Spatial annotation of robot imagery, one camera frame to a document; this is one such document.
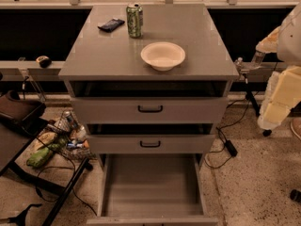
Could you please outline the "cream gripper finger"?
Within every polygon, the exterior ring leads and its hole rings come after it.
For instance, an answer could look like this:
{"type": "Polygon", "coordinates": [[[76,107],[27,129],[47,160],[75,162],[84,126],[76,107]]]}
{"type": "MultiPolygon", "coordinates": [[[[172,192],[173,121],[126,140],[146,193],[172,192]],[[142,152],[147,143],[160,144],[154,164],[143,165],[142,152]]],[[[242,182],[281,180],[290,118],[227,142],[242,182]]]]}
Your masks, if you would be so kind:
{"type": "Polygon", "coordinates": [[[273,130],[301,102],[301,68],[290,66],[282,73],[272,72],[261,104],[258,125],[273,130]]]}

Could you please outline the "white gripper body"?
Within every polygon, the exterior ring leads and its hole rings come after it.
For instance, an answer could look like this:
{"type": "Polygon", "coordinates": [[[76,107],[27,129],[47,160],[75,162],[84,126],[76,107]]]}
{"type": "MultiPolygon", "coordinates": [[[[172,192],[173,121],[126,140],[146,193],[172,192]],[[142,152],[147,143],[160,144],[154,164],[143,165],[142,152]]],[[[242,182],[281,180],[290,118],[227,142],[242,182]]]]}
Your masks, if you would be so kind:
{"type": "Polygon", "coordinates": [[[275,53],[278,45],[280,27],[275,28],[267,37],[256,45],[256,50],[265,54],[275,53]]]}

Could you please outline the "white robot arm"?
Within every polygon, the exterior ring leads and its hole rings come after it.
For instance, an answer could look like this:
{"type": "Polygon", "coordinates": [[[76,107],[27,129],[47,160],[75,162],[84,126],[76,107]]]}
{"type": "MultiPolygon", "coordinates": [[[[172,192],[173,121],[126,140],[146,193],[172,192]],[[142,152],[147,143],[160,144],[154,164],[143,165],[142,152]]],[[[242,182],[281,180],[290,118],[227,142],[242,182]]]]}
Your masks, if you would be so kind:
{"type": "Polygon", "coordinates": [[[287,65],[283,72],[272,73],[261,104],[258,125],[261,129],[273,130],[301,102],[301,3],[256,45],[256,50],[276,53],[287,65]]]}

